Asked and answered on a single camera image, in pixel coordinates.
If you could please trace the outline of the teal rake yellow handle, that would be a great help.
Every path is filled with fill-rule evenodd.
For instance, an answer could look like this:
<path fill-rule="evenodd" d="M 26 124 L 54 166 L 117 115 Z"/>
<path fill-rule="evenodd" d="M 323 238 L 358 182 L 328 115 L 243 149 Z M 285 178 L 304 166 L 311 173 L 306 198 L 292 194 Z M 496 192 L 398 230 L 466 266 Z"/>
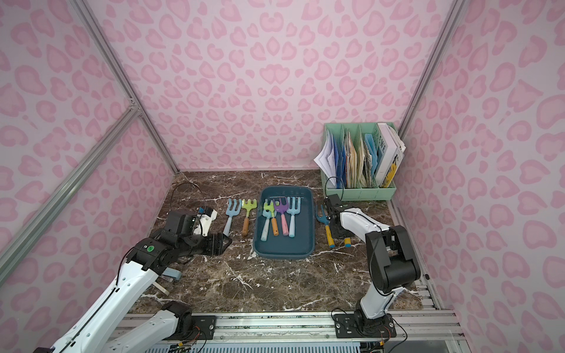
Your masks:
<path fill-rule="evenodd" d="M 323 205 L 320 205 L 316 209 L 316 220 L 319 223 L 324 225 L 328 246 L 331 249 L 334 249 L 335 248 L 335 242 L 334 242 L 331 230 L 330 230 L 330 220 L 328 219 L 328 215 L 326 214 L 325 208 L 324 208 Z"/>

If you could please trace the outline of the light blue fork white handle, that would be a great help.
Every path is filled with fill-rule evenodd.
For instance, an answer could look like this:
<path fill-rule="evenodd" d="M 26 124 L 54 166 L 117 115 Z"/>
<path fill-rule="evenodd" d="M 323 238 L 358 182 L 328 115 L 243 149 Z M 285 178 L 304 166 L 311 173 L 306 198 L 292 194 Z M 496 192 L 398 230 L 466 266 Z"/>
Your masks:
<path fill-rule="evenodd" d="M 237 216 L 241 212 L 242 208 L 242 200 L 241 199 L 228 199 L 227 200 L 227 209 L 226 215 L 228 216 L 228 220 L 223 230 L 223 235 L 229 237 L 230 236 L 230 229 L 232 225 L 232 220 L 235 216 Z"/>

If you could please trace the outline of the green rake wooden handle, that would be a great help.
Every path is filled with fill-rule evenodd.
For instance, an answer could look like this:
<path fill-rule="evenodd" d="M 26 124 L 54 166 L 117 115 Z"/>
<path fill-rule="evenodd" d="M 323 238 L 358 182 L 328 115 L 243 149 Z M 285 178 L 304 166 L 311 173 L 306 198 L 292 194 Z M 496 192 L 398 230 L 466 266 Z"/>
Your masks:
<path fill-rule="evenodd" d="M 250 228 L 250 213 L 257 208 L 257 199 L 243 199 L 241 200 L 241 207 L 246 211 L 241 234 L 247 236 Z"/>

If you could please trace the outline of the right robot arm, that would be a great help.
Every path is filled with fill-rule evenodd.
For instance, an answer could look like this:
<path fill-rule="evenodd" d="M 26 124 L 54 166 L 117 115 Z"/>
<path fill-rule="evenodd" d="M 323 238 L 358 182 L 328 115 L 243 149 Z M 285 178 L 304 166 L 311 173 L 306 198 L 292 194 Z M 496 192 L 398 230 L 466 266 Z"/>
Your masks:
<path fill-rule="evenodd" d="M 325 198 L 325 211 L 333 235 L 342 239 L 354 235 L 366 244 L 372 285 L 360 299 L 356 316 L 364 324 L 384 318 L 397 296 L 422 274 L 406 228 L 378 222 L 335 194 Z"/>

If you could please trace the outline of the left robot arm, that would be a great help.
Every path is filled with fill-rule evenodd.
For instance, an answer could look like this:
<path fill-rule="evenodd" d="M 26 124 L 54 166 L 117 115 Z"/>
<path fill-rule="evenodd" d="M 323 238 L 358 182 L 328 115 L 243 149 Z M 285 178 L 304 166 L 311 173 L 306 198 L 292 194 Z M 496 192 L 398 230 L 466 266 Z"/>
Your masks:
<path fill-rule="evenodd" d="M 166 303 L 148 321 L 120 338 L 112 333 L 138 298 L 181 257 L 202 254 L 219 256 L 232 244 L 223 233 L 204 234 L 194 213 L 172 212 L 163 228 L 135 244 L 120 262 L 116 278 L 72 328 L 50 347 L 36 352 L 145 352 L 160 341 L 182 345 L 209 340 L 207 322 L 197 323 L 191 308 L 183 303 Z"/>

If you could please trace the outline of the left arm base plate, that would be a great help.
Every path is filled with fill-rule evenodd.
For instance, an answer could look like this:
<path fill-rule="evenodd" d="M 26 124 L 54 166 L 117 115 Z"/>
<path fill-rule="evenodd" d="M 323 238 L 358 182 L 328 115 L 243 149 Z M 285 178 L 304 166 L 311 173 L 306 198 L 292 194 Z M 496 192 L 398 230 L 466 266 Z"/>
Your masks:
<path fill-rule="evenodd" d="M 185 315 L 179 319 L 176 330 L 167 341 L 212 340 L 217 317 L 212 315 Z"/>

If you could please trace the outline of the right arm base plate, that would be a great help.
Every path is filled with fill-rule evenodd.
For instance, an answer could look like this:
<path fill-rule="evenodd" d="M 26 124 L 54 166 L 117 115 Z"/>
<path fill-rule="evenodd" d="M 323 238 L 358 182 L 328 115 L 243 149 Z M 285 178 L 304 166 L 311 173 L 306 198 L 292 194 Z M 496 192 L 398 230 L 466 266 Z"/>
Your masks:
<path fill-rule="evenodd" d="M 376 338 L 388 341 L 396 338 L 396 328 L 390 314 L 378 319 L 367 319 L 361 310 L 346 313 L 339 310 L 331 313 L 337 338 Z"/>

